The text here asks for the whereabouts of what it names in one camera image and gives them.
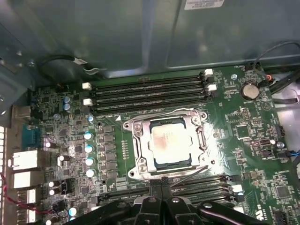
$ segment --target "green circuit board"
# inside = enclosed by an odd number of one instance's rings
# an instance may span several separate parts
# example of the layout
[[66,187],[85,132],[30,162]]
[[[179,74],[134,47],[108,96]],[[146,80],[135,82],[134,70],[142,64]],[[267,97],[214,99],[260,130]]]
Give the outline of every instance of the green circuit board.
[[[80,213],[84,214],[92,207],[115,199],[133,201],[139,194],[123,194],[98,202],[95,200],[103,193],[126,193],[130,189],[143,190],[149,185],[147,180],[136,180],[129,174],[135,167],[136,157],[132,132],[124,129],[124,123],[141,115],[193,108],[207,115],[202,128],[206,151],[209,153],[209,169],[193,178],[198,179],[199,183],[186,189],[174,189],[173,195],[183,195],[193,204],[204,200],[218,201],[269,224],[277,224],[275,214],[282,211],[289,224],[299,224],[299,181],[291,172],[292,162],[285,156],[287,149],[277,146],[278,142],[284,144],[285,140],[269,88],[261,87],[255,100],[246,100],[241,96],[240,90],[245,83],[259,83],[264,79],[252,70],[246,71],[244,66],[213,69],[213,74],[203,75],[206,79],[204,88],[208,94],[199,100],[190,96],[185,98],[183,92],[182,97],[179,96],[178,101],[174,101],[175,104],[168,103],[160,107],[146,107],[149,104],[141,101],[133,104],[134,107],[125,108],[117,104],[129,103],[131,99],[122,100],[120,97],[107,102],[100,101],[95,106],[97,98],[106,98],[103,96],[107,93],[113,95],[117,89],[122,90],[126,85],[188,79],[202,72],[204,70],[191,70],[90,82],[94,90],[93,97],[90,97],[91,90],[82,89],[82,84],[66,85],[63,89],[44,87],[31,93],[30,103],[33,117],[36,118],[34,125],[40,129],[41,145],[44,146],[42,149],[55,154],[52,158],[54,166],[45,168],[44,206],[48,207],[52,202],[63,198],[67,209],[78,206]],[[180,85],[179,82],[174,88],[179,89]],[[209,90],[209,85],[213,85],[212,90]],[[182,89],[189,89],[189,86],[182,86]],[[71,99],[68,111],[64,110],[65,96]],[[158,105],[156,95],[150,96]],[[83,105],[83,100],[87,98],[91,98],[93,106]],[[88,117],[91,115],[93,121],[89,122]],[[84,139],[86,132],[92,134],[91,139]],[[43,144],[47,141],[56,143],[59,147],[50,150]],[[93,146],[91,153],[84,151],[87,145]],[[60,154],[71,156],[71,160],[57,166],[55,157]],[[87,166],[86,158],[93,158],[95,163]],[[89,169],[96,172],[92,178],[86,176]],[[232,175],[235,175],[234,179],[227,178]],[[75,180],[73,193],[65,197],[47,195],[49,188],[46,184],[49,181],[67,178]],[[180,177],[173,177],[171,180],[175,182]],[[69,217],[62,217],[60,224],[68,220]]]

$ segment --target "integrated circuit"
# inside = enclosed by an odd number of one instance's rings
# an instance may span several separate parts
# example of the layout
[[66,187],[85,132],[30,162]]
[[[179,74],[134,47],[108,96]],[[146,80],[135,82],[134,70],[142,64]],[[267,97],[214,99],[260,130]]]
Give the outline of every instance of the integrated circuit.
[[239,140],[250,138],[249,128],[247,124],[236,126],[236,130]]
[[104,127],[103,127],[103,132],[104,132],[104,133],[110,133],[110,132],[113,132],[113,126],[104,126]]
[[75,152],[76,153],[82,153],[83,147],[81,145],[75,146]]
[[114,140],[113,135],[104,135],[104,141],[105,142],[112,142]]
[[87,193],[89,193],[89,191],[90,191],[90,188],[89,188],[89,187],[82,187],[82,188],[81,188],[81,193],[82,193],[82,194],[87,194]]
[[105,150],[106,150],[106,151],[112,151],[112,150],[115,150],[115,145],[114,145],[114,143],[105,143]]
[[290,196],[290,192],[286,186],[276,187],[276,190],[279,198],[288,198]]

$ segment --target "sticker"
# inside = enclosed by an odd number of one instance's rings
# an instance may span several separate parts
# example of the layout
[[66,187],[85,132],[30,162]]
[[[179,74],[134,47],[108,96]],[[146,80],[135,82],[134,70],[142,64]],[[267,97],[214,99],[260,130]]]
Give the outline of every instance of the sticker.
[[201,8],[217,8],[223,5],[225,0],[187,0],[184,10]]

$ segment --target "motherboard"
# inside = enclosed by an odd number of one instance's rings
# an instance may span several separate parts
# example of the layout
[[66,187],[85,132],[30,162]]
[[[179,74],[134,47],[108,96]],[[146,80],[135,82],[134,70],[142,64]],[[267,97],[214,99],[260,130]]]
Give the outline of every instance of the motherboard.
[[220,67],[38,88],[14,154],[19,224],[62,225],[202,170],[173,196],[211,200],[269,224],[300,221],[298,178],[265,78]]

